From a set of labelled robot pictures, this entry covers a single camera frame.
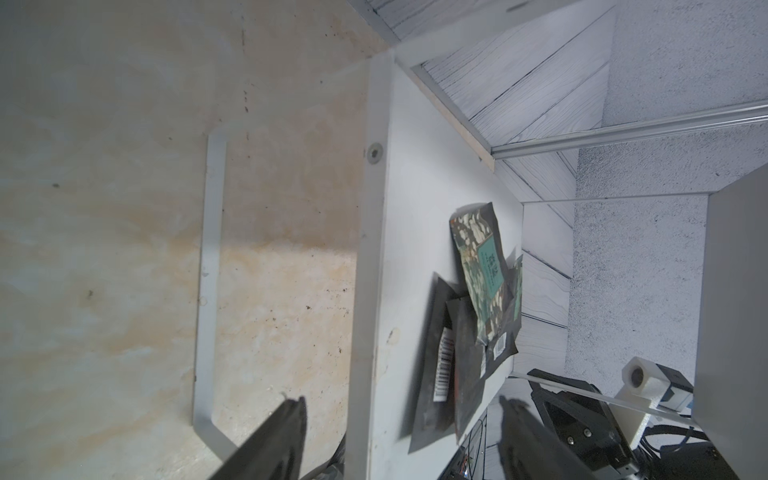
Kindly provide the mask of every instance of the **barcode label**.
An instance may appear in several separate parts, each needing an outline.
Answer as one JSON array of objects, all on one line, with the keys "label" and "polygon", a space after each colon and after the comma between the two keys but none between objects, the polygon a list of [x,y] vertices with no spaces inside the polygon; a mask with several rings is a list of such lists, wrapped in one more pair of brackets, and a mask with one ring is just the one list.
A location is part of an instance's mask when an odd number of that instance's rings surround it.
[{"label": "barcode label", "polygon": [[453,330],[443,327],[440,346],[437,349],[437,369],[435,370],[435,393],[433,402],[448,401],[448,386],[451,382],[451,364],[454,347]]},{"label": "barcode label", "polygon": [[498,338],[498,341],[493,346],[493,360],[496,360],[499,355],[504,353],[504,349],[507,348],[507,333],[502,333],[502,336]]}]

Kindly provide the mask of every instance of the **white wood planks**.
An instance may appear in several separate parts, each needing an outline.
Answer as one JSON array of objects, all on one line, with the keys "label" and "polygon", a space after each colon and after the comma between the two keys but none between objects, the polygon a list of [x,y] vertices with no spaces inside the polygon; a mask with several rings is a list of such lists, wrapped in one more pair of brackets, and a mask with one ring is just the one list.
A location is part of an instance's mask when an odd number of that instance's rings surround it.
[{"label": "white wood planks", "polygon": [[558,155],[565,163],[565,166],[568,167],[574,177],[576,177],[576,172],[578,171],[578,150],[578,148],[573,148],[571,150],[561,150],[558,152]]},{"label": "white wood planks", "polygon": [[[503,161],[496,161],[495,174],[518,200],[541,200]],[[573,277],[573,229],[549,205],[533,204],[525,207],[523,250],[568,278]]]},{"label": "white wood planks", "polygon": [[525,315],[568,326],[571,281],[527,253],[523,255]]},{"label": "white wood planks", "polygon": [[573,229],[548,205],[529,204],[523,215],[523,250],[573,278]]},{"label": "white wood planks", "polygon": [[[542,200],[562,200],[576,195],[576,177],[557,152],[510,158],[504,161]],[[574,226],[573,203],[550,207],[569,227]]]},{"label": "white wood planks", "polygon": [[372,0],[371,6],[400,40],[456,20],[489,0]]},{"label": "white wood planks", "polygon": [[615,20],[612,8],[470,121],[491,145],[509,143],[608,62]]},{"label": "white wood planks", "polygon": [[[488,427],[490,428],[491,413],[488,412]],[[493,443],[485,443],[485,474],[483,480],[506,480],[504,470],[502,470],[502,461],[498,456],[498,446]]]},{"label": "white wood planks", "polygon": [[603,15],[615,0],[584,0],[424,64],[467,118]]},{"label": "white wood planks", "polygon": [[562,135],[589,130],[603,118],[603,103],[608,92],[608,63],[602,66],[568,96],[547,110],[512,141]]},{"label": "white wood planks", "polygon": [[562,375],[565,371],[565,347],[568,329],[523,316],[523,327],[515,339],[519,353],[513,370],[528,373],[531,369]]},{"label": "white wood planks", "polygon": [[[523,327],[515,339],[519,353],[514,356],[512,369],[516,372],[528,373],[531,369],[541,369],[545,372],[562,375],[565,370],[565,347],[568,341],[568,329],[540,322],[536,319],[523,317]],[[525,400],[531,406],[530,412],[541,420],[536,407],[531,401],[531,386],[527,380],[506,379],[499,389],[497,396],[488,405],[488,436],[486,450],[502,439],[502,407],[499,397]],[[486,454],[485,468],[491,467],[495,472],[495,461],[498,454]]]}]

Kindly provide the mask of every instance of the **wooden board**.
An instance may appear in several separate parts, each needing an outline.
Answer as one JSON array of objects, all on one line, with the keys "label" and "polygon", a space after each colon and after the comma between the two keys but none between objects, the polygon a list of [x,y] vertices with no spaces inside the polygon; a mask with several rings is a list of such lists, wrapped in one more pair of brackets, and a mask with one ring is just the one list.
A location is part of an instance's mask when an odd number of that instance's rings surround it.
[{"label": "wooden board", "polygon": [[569,279],[529,254],[523,255],[524,314],[568,326],[570,292]]},{"label": "wooden board", "polygon": [[371,5],[400,40],[452,22],[489,0],[372,0]]},{"label": "wooden board", "polygon": [[515,371],[528,373],[531,369],[542,369],[563,375],[568,329],[523,316],[523,327],[515,344],[519,351],[515,355]]},{"label": "wooden board", "polygon": [[[520,353],[514,356],[513,370],[528,373],[531,369],[562,375],[565,369],[565,347],[568,341],[568,329],[550,325],[535,319],[523,317],[523,327],[515,342]],[[502,439],[502,408],[498,403],[500,396],[508,399],[525,400],[531,406],[533,416],[541,420],[531,401],[531,387],[522,379],[506,379],[497,396],[488,405],[488,436],[486,445],[494,445]],[[493,466],[495,457],[486,454],[486,471]]]},{"label": "wooden board", "polygon": [[[510,158],[504,161],[542,200],[575,198],[576,177],[557,152]],[[574,226],[573,203],[551,204],[569,227]]]},{"label": "wooden board", "polygon": [[483,475],[484,480],[506,480],[504,476],[504,470],[502,470],[502,461],[498,457],[498,445],[496,445],[496,442],[494,443],[487,443],[485,444],[485,474]]},{"label": "wooden board", "polygon": [[572,148],[570,150],[561,150],[558,152],[558,155],[563,159],[565,166],[568,167],[574,177],[578,171],[578,151],[578,148]]},{"label": "wooden board", "polygon": [[[492,201],[509,255],[521,251],[522,205],[391,52],[371,60],[370,77],[366,143],[380,143],[383,155],[363,171],[346,468],[350,478],[437,478],[462,439],[450,435],[408,450],[435,275],[453,283],[461,275],[449,218]],[[486,380],[469,425],[485,413],[511,364]]]},{"label": "wooden board", "polygon": [[529,204],[523,216],[523,250],[573,278],[573,229],[548,205]]},{"label": "wooden board", "polygon": [[[520,201],[541,198],[503,161],[496,161],[496,176]],[[546,204],[525,207],[523,250],[549,266],[573,277],[573,229]]]},{"label": "wooden board", "polygon": [[490,105],[615,5],[585,0],[424,64],[468,118]]},{"label": "wooden board", "polygon": [[608,62],[615,17],[612,8],[470,121],[491,145],[509,143]]},{"label": "wooden board", "polygon": [[523,130],[512,141],[589,130],[603,118],[608,91],[608,63]]}]

